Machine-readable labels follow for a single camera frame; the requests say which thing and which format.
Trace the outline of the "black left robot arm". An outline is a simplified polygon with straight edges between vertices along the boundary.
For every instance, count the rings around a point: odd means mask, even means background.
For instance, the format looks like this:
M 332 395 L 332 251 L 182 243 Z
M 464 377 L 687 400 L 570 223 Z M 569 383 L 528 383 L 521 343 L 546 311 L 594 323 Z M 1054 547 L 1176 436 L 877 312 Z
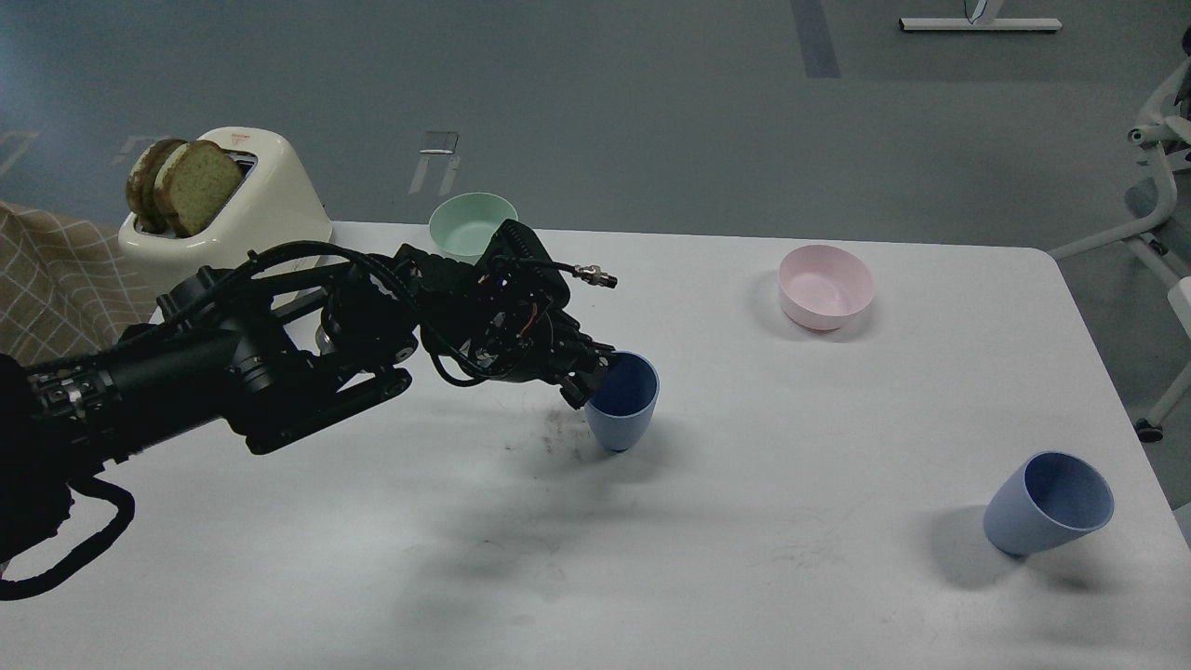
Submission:
M 107 462 L 217 419 L 272 453 L 406 392 L 420 349 L 448 384 L 545 382 L 581 408 L 615 353 L 567 314 L 569 278 L 617 284 L 515 220 L 472 263 L 292 242 L 201 268 L 105 351 L 4 355 L 4 559 L 54 537 Z

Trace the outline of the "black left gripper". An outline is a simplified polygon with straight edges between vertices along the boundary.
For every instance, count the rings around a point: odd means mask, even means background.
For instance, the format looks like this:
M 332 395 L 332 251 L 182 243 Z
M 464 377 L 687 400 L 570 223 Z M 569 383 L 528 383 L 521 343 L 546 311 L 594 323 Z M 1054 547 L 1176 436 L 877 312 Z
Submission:
M 414 250 L 422 347 L 450 384 L 557 384 L 579 411 L 615 368 L 615 347 L 569 317 L 560 263 L 525 224 L 506 220 L 474 263 Z

